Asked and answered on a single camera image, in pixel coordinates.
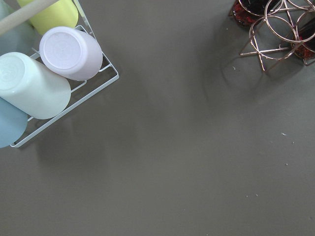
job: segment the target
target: rack handle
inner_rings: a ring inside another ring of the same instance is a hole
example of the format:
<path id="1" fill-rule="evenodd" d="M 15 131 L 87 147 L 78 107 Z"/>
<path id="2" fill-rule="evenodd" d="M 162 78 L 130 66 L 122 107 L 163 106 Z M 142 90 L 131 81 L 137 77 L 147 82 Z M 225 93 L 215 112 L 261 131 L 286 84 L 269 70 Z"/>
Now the rack handle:
<path id="1" fill-rule="evenodd" d="M 35 0 L 0 21 L 0 35 L 20 25 L 58 0 Z"/>

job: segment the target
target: gray surface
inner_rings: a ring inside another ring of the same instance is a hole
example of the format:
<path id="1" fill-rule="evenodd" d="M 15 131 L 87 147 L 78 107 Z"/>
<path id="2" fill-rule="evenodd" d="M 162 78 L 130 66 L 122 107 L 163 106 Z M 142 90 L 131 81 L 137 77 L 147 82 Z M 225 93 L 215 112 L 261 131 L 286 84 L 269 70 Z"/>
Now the gray surface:
<path id="1" fill-rule="evenodd" d="M 0 150 L 0 235 L 315 235 L 315 67 L 240 59 L 230 0 L 105 2 L 121 78 Z"/>

